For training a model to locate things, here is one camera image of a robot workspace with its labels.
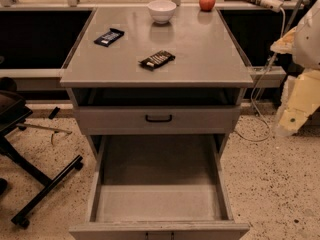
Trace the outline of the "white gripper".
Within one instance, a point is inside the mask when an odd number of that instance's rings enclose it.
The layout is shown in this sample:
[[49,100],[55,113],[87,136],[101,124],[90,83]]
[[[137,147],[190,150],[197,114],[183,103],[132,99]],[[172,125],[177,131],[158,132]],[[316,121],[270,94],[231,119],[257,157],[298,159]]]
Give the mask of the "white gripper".
[[274,132],[287,137],[298,132],[320,107],[320,0],[270,50],[293,54],[293,61],[304,67],[298,77],[289,76],[284,84],[281,105],[277,110]]

